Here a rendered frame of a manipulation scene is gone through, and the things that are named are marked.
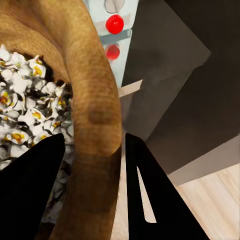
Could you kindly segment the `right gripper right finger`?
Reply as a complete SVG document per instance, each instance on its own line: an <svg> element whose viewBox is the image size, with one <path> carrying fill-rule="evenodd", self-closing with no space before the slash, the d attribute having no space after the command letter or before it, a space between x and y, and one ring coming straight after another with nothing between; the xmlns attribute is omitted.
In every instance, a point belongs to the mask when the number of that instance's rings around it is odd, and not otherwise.
<svg viewBox="0 0 240 240"><path fill-rule="evenodd" d="M210 240L145 142L125 134L129 240ZM156 223L145 220L137 167Z"/></svg>

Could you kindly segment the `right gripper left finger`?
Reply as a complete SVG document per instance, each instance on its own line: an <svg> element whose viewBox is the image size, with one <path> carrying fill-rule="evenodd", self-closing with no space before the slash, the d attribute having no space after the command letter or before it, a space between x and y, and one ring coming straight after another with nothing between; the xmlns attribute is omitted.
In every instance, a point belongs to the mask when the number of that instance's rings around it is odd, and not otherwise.
<svg viewBox="0 0 240 240"><path fill-rule="evenodd" d="M0 240L35 240L65 146L51 134L0 171Z"/></svg>

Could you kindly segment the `microwave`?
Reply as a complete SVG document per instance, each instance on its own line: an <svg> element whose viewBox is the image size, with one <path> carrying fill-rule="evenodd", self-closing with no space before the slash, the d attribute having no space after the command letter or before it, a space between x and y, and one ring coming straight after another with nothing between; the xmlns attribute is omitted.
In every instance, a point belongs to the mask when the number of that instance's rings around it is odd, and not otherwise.
<svg viewBox="0 0 240 240"><path fill-rule="evenodd" d="M139 0L83 0L99 37L133 27Z"/></svg>

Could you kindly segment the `popcorn bag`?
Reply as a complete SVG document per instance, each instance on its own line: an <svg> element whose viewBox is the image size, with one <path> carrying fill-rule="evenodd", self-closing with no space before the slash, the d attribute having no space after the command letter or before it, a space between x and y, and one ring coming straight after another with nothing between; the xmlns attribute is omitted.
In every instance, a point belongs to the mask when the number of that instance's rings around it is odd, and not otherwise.
<svg viewBox="0 0 240 240"><path fill-rule="evenodd" d="M28 62L37 55L73 101L74 158L56 223L41 222L34 240L111 240L122 159L116 79L83 0L0 0L0 46ZM32 98L39 99L37 91ZM26 122L17 122L27 126ZM28 147L26 140L23 145Z"/></svg>

